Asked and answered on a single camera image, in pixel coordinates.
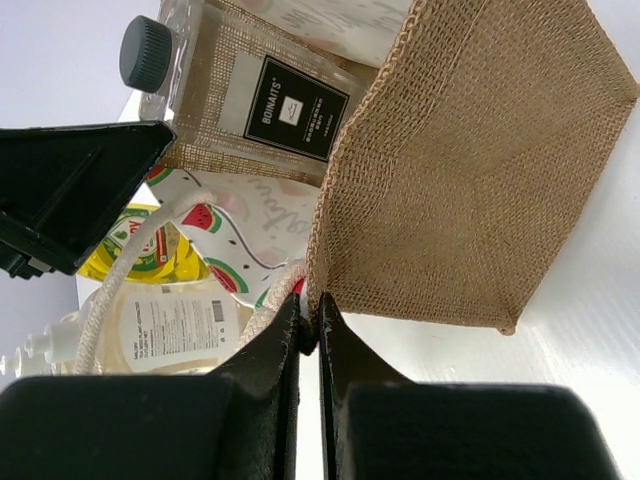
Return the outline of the yellow bottle red cap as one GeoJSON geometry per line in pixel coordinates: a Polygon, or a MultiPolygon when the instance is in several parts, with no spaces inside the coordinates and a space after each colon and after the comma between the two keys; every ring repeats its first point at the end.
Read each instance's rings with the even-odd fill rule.
{"type": "MultiPolygon", "coordinates": [[[[155,206],[129,204],[78,274],[103,281],[124,247],[154,210],[155,206]]],[[[189,241],[172,223],[166,223],[156,230],[141,250],[126,280],[166,284],[203,280],[209,275],[189,241]]]]}

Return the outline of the burlap watermelon canvas bag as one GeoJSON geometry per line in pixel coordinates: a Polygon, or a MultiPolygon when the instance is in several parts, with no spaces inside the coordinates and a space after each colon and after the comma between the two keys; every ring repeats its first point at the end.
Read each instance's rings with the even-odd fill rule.
{"type": "Polygon", "coordinates": [[[202,203],[227,229],[273,193],[300,234],[185,233],[256,308],[255,337],[295,286],[302,349],[330,295],[349,313],[485,327],[518,319],[578,221],[637,101],[585,1],[226,1],[223,10],[365,82],[324,173],[178,141],[147,184],[174,218],[202,203]]]}

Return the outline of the square bottle grey cap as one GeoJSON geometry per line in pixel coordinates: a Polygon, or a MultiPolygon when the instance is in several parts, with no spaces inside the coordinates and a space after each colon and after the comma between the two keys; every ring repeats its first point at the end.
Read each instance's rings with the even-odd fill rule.
{"type": "Polygon", "coordinates": [[[139,116],[176,140],[167,167],[319,185],[367,85],[323,54],[227,1],[165,1],[135,17],[120,47],[139,116]]]}

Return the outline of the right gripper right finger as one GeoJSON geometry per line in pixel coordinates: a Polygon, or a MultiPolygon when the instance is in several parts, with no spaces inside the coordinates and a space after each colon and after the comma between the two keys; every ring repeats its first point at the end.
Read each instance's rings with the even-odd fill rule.
{"type": "Polygon", "coordinates": [[[639,316],[535,305],[514,336],[317,310],[329,479],[634,479],[639,316]]]}

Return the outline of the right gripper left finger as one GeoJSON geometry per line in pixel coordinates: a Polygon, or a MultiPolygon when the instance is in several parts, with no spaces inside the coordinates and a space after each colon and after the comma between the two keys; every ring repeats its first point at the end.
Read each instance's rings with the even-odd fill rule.
{"type": "Polygon", "coordinates": [[[291,479],[299,297],[208,374],[30,377],[1,396],[5,479],[291,479]]]}

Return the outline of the yellow bottle white cap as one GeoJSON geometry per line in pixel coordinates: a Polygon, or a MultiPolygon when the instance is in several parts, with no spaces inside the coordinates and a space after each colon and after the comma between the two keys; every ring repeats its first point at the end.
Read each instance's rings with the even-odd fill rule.
{"type": "MultiPolygon", "coordinates": [[[[80,310],[31,334],[1,357],[1,373],[17,378],[70,375],[92,293],[80,310]]],[[[175,284],[125,283],[103,323],[98,374],[205,374],[235,351],[253,310],[215,280],[175,284]]]]}

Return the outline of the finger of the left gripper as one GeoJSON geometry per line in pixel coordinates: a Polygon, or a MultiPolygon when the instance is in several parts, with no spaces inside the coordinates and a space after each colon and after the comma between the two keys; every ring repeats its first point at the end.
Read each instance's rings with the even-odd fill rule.
{"type": "Polygon", "coordinates": [[[2,130],[2,270],[75,274],[175,139],[162,121],[2,130]]]}

